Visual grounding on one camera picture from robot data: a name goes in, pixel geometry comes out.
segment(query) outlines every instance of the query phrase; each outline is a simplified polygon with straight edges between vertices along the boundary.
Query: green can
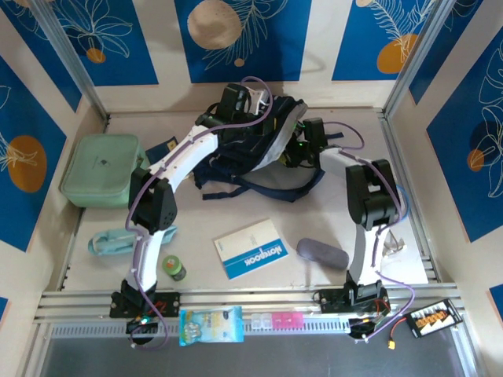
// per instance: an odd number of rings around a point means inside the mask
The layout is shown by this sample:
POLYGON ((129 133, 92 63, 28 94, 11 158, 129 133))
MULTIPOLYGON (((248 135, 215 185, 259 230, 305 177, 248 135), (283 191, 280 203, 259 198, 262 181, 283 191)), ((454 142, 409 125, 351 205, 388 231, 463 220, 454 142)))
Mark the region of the green can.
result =
POLYGON ((168 255, 163 260, 163 269, 174 281, 180 281, 187 274, 180 259, 174 255, 168 255))

